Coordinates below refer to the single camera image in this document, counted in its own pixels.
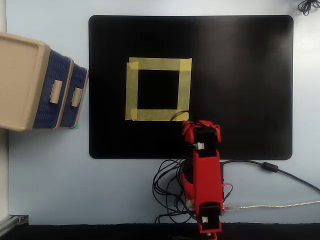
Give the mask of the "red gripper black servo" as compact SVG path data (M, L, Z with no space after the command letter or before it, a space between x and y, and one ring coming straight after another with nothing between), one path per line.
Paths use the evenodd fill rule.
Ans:
M194 142L190 140L191 120L182 122L181 136L188 147L196 149L199 157L217 157L217 144L221 142L220 126L211 121L199 120L193 129Z

